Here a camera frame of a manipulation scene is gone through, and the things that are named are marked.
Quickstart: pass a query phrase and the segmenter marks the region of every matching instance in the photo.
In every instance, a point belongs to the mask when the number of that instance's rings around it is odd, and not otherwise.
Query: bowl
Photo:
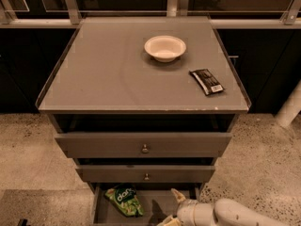
[[[172,36],[156,36],[144,45],[146,52],[160,62],[171,62],[186,50],[186,44]]]

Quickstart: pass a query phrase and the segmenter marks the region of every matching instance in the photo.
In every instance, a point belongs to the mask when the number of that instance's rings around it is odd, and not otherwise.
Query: speckled floor
[[[60,151],[43,115],[0,115],[0,225],[89,225],[93,194]],[[301,226],[301,116],[288,128],[272,115],[242,115],[203,202],[234,199]]]

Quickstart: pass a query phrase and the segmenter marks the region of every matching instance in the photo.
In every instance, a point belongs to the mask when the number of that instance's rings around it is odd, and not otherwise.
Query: chip bag
[[[104,196],[109,199],[126,217],[143,216],[144,210],[130,184],[120,184],[108,189]]]

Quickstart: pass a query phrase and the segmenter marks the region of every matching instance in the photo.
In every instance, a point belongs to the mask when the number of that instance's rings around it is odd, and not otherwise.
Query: snack bag
[[[130,184],[121,184],[108,189],[104,196],[109,199],[126,217],[143,216],[143,208]]]

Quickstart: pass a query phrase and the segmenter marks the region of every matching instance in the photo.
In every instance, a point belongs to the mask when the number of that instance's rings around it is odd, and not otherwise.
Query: drawer
[[[171,185],[140,186],[134,185],[136,195],[144,210],[142,217],[127,218],[122,215],[118,209],[105,198],[106,189],[111,188],[97,185],[94,193],[94,203],[91,213],[91,226],[154,226],[162,222],[167,216],[175,216],[178,204],[170,189],[177,188],[188,199],[195,199],[199,194],[198,188],[194,185],[186,184],[185,186]]]
[[[54,114],[67,132],[228,132],[234,114]]]
[[[214,166],[199,165],[98,165],[76,169],[88,183],[206,183],[214,170]]]
[[[66,133],[55,139],[68,158],[218,157],[231,133]]]

